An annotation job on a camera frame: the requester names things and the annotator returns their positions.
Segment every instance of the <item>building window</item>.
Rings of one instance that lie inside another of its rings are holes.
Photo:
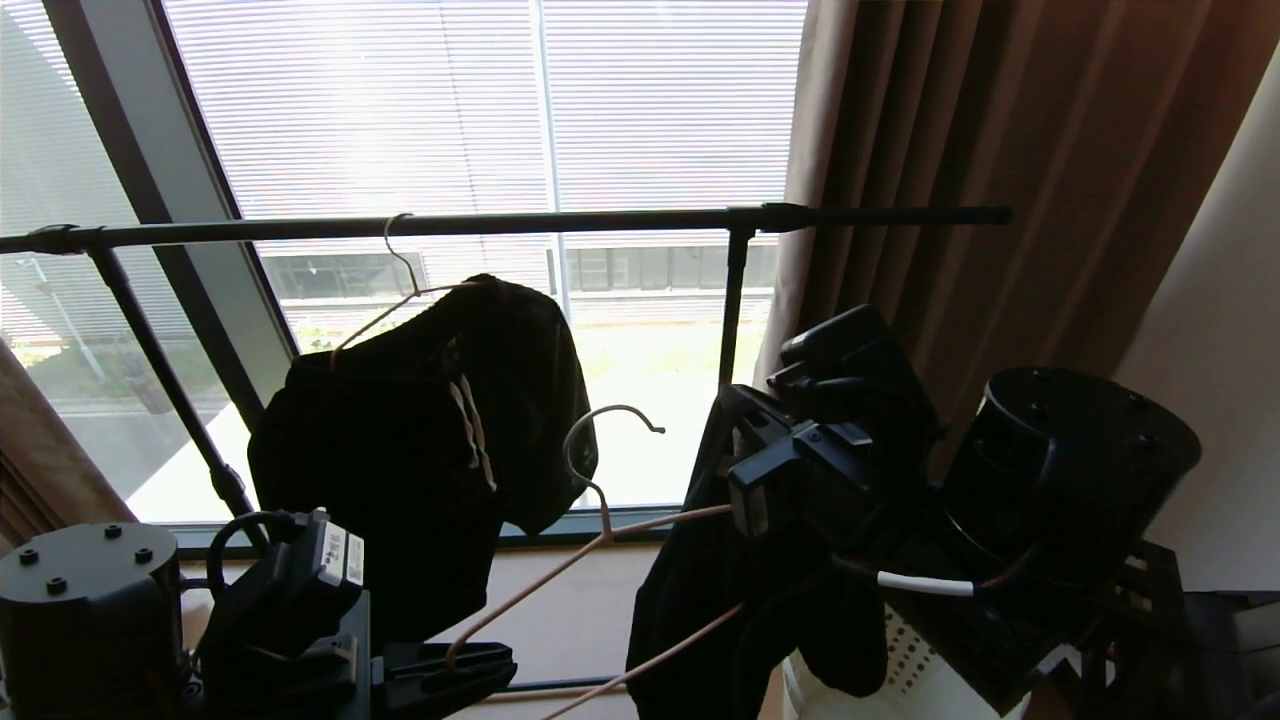
[[[724,290],[728,272],[728,249],[723,246],[596,247],[568,250],[567,254],[573,292]],[[742,287],[773,287],[777,264],[777,246],[748,249]],[[549,251],[547,266],[548,273],[554,274]]]
[[[402,252],[422,283],[422,260]],[[403,297],[413,291],[410,269],[390,254],[262,258],[280,300]]]

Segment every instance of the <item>brown curtain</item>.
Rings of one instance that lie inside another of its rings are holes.
[[[1274,0],[810,0],[787,201],[1015,220],[785,237],[756,379],[864,302],[957,430],[1001,368],[1110,377],[1277,37]]]
[[[134,518],[0,343],[0,555],[41,533],[110,520]]]

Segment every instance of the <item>black garment on hanger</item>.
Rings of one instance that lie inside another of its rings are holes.
[[[365,538],[375,652],[484,607],[502,523],[541,532],[585,489],[561,455],[590,409],[563,314],[492,275],[467,283],[335,369],[298,357],[250,439],[261,507],[323,506]],[[573,452],[594,473],[590,427]]]
[[[762,393],[724,386],[694,462],[684,510],[728,502],[733,427]],[[742,602],[707,637],[627,683],[641,720],[754,719],[769,674],[796,648],[828,687],[865,697],[884,680],[884,606],[869,587],[838,573],[829,548],[796,523],[748,546],[731,515],[677,523],[636,593],[627,669]]]

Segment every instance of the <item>black cylindrical motor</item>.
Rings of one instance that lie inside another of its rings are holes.
[[[972,556],[987,559],[973,577],[1036,546],[1032,575],[1092,589],[1199,456],[1176,415],[1111,380],[1012,368],[987,383],[942,501]]]
[[[0,662],[17,720],[174,717],[178,541],[137,523],[76,525],[0,560]]]

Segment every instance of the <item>barcode sticker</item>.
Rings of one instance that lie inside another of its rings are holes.
[[[325,523],[324,547],[320,551],[320,580],[333,587],[342,584],[342,573],[347,555],[347,530]]]
[[[365,584],[365,538],[356,533],[347,536],[347,582]]]

